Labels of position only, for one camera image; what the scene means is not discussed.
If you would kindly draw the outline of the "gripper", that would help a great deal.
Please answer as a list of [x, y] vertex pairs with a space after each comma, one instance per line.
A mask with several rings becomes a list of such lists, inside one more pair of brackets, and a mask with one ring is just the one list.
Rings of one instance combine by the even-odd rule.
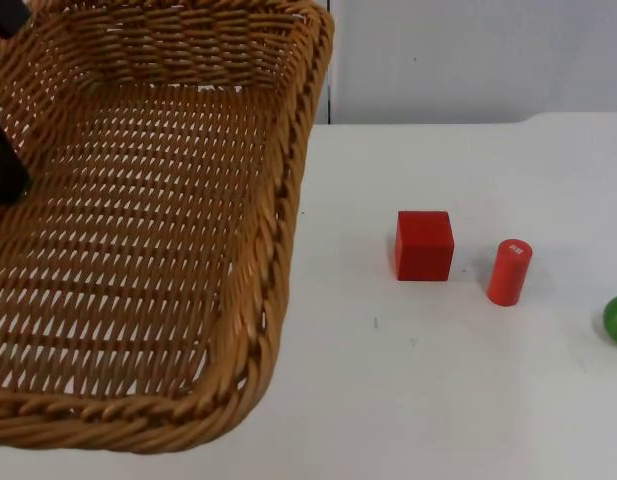
[[[30, 19], [31, 12], [22, 0], [0, 0], [0, 38], [12, 38]], [[13, 149], [0, 124], [0, 204], [12, 205], [30, 188], [27, 169]]]

